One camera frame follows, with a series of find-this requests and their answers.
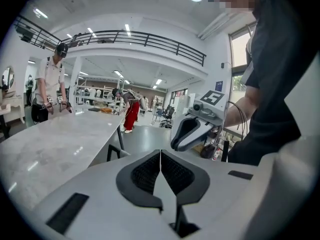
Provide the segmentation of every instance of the black metal railing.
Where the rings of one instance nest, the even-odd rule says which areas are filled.
[[[13,25],[22,41],[43,49],[53,51],[61,42],[59,38],[21,15],[14,20]]]
[[[204,66],[207,55],[181,42],[151,33],[126,30],[102,30],[84,33],[73,38],[60,40],[42,27],[19,15],[13,22],[21,40],[32,45],[53,51],[59,43],[66,43],[70,48],[89,44],[127,43],[144,47],[162,49],[177,56],[183,56]]]
[[[129,35],[126,30],[103,30],[94,33],[85,33],[74,36],[72,39],[67,38],[61,42],[66,43],[69,47],[83,46],[89,44],[114,44],[127,43],[128,45],[136,44],[144,47],[155,47],[174,53],[177,56],[183,56],[204,66],[204,53],[185,45],[181,42],[151,33],[130,31]]]

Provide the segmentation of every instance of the black chair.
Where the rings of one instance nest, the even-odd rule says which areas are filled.
[[[168,114],[163,115],[165,119],[160,123],[160,127],[165,127],[170,129],[172,128],[172,125],[170,124],[171,124],[171,119],[174,112],[175,112],[175,108],[170,107],[170,111],[168,112]]]

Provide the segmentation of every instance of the hand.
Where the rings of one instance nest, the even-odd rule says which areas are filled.
[[[50,102],[46,102],[43,104],[44,107],[46,108],[46,110],[48,110],[48,112],[53,115],[54,114],[54,107],[52,106],[52,104]]]
[[[67,104],[65,101],[62,101],[62,102],[60,103],[60,112],[61,112],[62,110],[64,110],[64,109],[66,109],[67,106],[68,106],[68,104]]]

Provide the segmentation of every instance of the white pillar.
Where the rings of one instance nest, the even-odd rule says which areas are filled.
[[[73,70],[72,70],[71,80],[70,80],[69,102],[73,108],[76,105],[76,95],[77,95],[76,90],[77,90],[77,85],[79,80],[78,78],[79,73],[82,67],[82,62],[83,60],[80,56],[76,57]]]

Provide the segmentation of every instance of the marble table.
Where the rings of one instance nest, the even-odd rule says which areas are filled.
[[[120,133],[123,119],[101,112],[77,112],[13,135],[0,143],[4,189],[15,202],[33,209],[52,191],[87,169],[114,132]]]

